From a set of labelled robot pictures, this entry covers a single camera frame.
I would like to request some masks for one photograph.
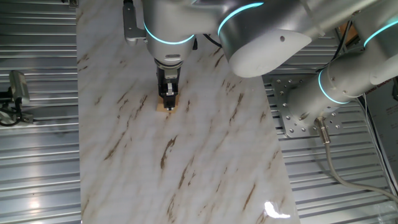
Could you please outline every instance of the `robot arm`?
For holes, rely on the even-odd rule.
[[[145,30],[142,30],[136,27],[132,1],[125,0],[125,36],[131,45],[138,39],[145,40],[157,64],[159,96],[164,99],[164,107],[172,110],[178,94],[180,67],[193,49],[196,34],[217,33],[232,71],[240,77],[256,77],[271,72],[311,41],[376,2],[380,1],[143,0]],[[368,55],[367,59],[372,60],[373,54]],[[340,60],[343,58],[332,63],[323,77],[329,77],[332,66]],[[351,60],[357,60],[357,64],[363,61],[360,57]],[[347,57],[341,63],[348,62]],[[177,77],[164,74],[177,74]],[[367,87],[367,84],[358,87],[355,92]],[[302,114],[303,110],[298,111],[292,113]]]

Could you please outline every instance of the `metal floor grate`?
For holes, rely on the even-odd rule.
[[[34,124],[0,127],[0,223],[80,223],[76,13],[0,0],[0,91],[25,73]]]
[[[67,1],[0,0],[0,89],[8,87],[10,70],[24,72],[32,98],[24,109],[35,114],[33,126],[0,128],[2,224],[80,223],[75,23]],[[335,36],[314,41],[272,74],[315,74],[335,53]],[[266,90],[302,224],[389,223],[397,217],[384,196],[336,183],[318,138],[287,139],[272,87]],[[361,107],[350,103],[339,113],[345,131],[332,136],[338,172],[387,188]]]
[[[338,45],[337,32],[312,42],[271,75],[263,76],[290,184],[302,224],[396,224],[398,210],[387,197],[339,184],[329,175],[325,147],[319,137],[287,138],[271,79],[310,78],[328,63]],[[351,102],[337,110],[343,132],[331,136],[333,164],[342,178],[359,184],[389,188],[364,110]]]

